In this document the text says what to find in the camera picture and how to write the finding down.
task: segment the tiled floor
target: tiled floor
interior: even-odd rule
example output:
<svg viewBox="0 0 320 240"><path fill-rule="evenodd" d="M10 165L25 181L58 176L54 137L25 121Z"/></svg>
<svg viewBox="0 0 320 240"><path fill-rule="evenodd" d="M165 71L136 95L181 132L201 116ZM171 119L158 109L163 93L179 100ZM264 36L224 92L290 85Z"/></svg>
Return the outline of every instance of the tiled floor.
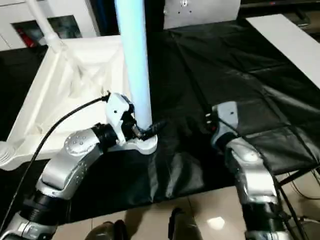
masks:
<svg viewBox="0 0 320 240"><path fill-rule="evenodd" d="M307 174L294 182L305 195L320 198L320 187L313 175ZM320 200L306 200L289 183L285 192L299 216L320 219ZM132 240L168 239L168 222L172 210L180 207L193 215L204 240L244 240L245 223L235 187L191 195L189 197L139 207L128 211L96 217L58 228L54 240L84 240L89 231L106 222L124 220ZM320 225L304 225L309 240L320 236Z"/></svg>

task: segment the white stand base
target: white stand base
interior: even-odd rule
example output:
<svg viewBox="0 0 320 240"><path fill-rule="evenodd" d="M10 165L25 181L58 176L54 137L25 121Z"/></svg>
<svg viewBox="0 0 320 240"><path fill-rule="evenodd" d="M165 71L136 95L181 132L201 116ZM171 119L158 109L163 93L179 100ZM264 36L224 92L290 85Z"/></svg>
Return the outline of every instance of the white stand base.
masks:
<svg viewBox="0 0 320 240"><path fill-rule="evenodd" d="M109 152L123 151L123 150L137 150L143 155L149 155L156 151L158 145L158 136L142 141L137 138L126 142L124 145L116 145L109 149Z"/></svg>
<svg viewBox="0 0 320 240"><path fill-rule="evenodd" d="M50 47L41 63L6 142L0 142L0 169L14 170L30 161L44 135L62 116L82 104L120 93L131 99L127 67L120 36L66 39L68 49L90 74L82 75L76 62ZM66 119L48 138L37 160L51 159L73 132L107 124L106 103L95 103ZM133 140L119 150L152 153L157 137Z"/></svg>

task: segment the black tablecloth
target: black tablecloth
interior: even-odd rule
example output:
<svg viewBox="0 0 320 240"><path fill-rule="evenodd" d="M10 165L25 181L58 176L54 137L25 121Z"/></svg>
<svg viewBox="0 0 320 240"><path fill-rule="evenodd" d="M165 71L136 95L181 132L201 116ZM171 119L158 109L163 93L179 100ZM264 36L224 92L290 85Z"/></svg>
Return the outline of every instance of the black tablecloth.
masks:
<svg viewBox="0 0 320 240"><path fill-rule="evenodd" d="M40 62L27 49L2 52L0 59L6 72L1 75L0 95L4 140ZM148 60L152 117L168 120L157 151L110 152L101 157L72 199L66 222L233 184L223 157L210 148L191 76L210 104L238 103L239 131L265 154L274 173L318 164L320 90L247 22L152 33ZM20 199L32 191L45 164L37 161L31 168ZM26 164L0 171L0 216L25 168Z"/></svg>

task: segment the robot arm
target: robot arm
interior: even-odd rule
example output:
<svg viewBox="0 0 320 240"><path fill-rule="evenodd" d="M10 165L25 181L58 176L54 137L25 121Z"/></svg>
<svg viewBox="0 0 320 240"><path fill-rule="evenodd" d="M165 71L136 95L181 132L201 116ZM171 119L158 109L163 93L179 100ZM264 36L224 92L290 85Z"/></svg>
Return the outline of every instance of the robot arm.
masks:
<svg viewBox="0 0 320 240"><path fill-rule="evenodd" d="M61 151L45 166L34 194L23 202L21 211L14 215L0 240L51 239L64 206L75 194L89 167L111 147L134 138L151 138L163 127L155 124L142 130L137 127L133 112L134 106L126 97L112 93L107 103L109 124L97 124L67 137Z"/></svg>
<svg viewBox="0 0 320 240"><path fill-rule="evenodd" d="M273 176L259 152L234 129L238 126L237 105L225 102L216 107L219 119L211 144L225 158L225 165L235 177L242 206L247 240L289 240L279 217L279 203Z"/></svg>

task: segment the black cable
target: black cable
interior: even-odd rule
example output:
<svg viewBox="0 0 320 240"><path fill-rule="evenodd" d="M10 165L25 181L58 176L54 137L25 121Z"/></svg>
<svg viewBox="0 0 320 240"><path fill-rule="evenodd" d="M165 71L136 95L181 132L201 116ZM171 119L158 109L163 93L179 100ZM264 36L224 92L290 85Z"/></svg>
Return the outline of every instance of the black cable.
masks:
<svg viewBox="0 0 320 240"><path fill-rule="evenodd" d="M7 219L8 219L8 216L9 216L9 214L10 214L10 211L11 211L11 209L12 209L12 206L13 206L16 198L17 198L17 195L18 195L18 193L19 193L19 191L20 191L20 188L21 188L21 186L22 186L22 183L24 182L24 180L25 180L25 178L26 178L26 175L28 174L29 169L30 169L32 163L36 160L36 158L37 158L37 156L38 156L41 148L43 147L43 145L45 144L45 142L47 141L47 139L49 138L49 136L52 134L52 132L59 126L59 124L61 124L64 120L66 120L67 118L69 118L71 115L73 115L73 114L75 114L76 112L78 112L78 111L80 111L80 110L82 110L82 109L84 109L84 108L86 108L86 107L88 107L88 106L90 106L90 105L92 105L92 104L95 104L95 103L97 103L97 102L100 102L100 101L108 101L109 96L110 96L110 94L108 94L108 95L106 95L106 96L102 96L102 97L96 98L96 99L94 99L94 100L92 100L92 101L90 101L90 102L87 102L87 103L85 103L85 104L77 107L76 109L72 110L71 112L69 112L68 114L66 114L66 115L63 116L62 118L60 118L60 119L49 129L49 131L45 134L45 136L44 136L43 139L41 140L40 144L39 144L38 147L36 148L36 150L35 150L32 158L31 158L31 160L30 160L30 162L29 162L26 170L24 171L24 173L23 173L23 175L22 175L22 178L21 178L21 180L20 180L20 182L19 182L19 184L18 184L18 186L17 186L17 188L16 188L16 190L15 190L15 193L14 193L14 195L13 195L13 197L12 197L12 200L11 200L11 202L10 202L10 205L9 205L9 207L8 207L6 213L5 213L3 222L2 222L2 224L1 224L0 233L3 231L3 228L4 228L4 226L5 226L5 223L6 223Z"/></svg>
<svg viewBox="0 0 320 240"><path fill-rule="evenodd" d="M188 77L189 77L189 80L190 80L190 83L191 83L191 86L192 86L192 89L201 105L201 108L203 109L205 115L207 114L211 114L212 112L212 109L211 109L211 105L208 104L208 101L204 95L204 93L202 92L199 84L198 84L198 81L196 80L196 77L195 77L195 74L192 72L191 68L189 67L188 63L187 63L187 60L186 58L184 57L184 54L183 54L183 51L181 49L181 46L179 45L178 41L176 40L175 38L175 35L171 32L170 33L176 47L177 47L177 52L178 52L178 55L180 57L180 60L182 61L183 65L184 65L184 70L185 72L187 73Z"/></svg>

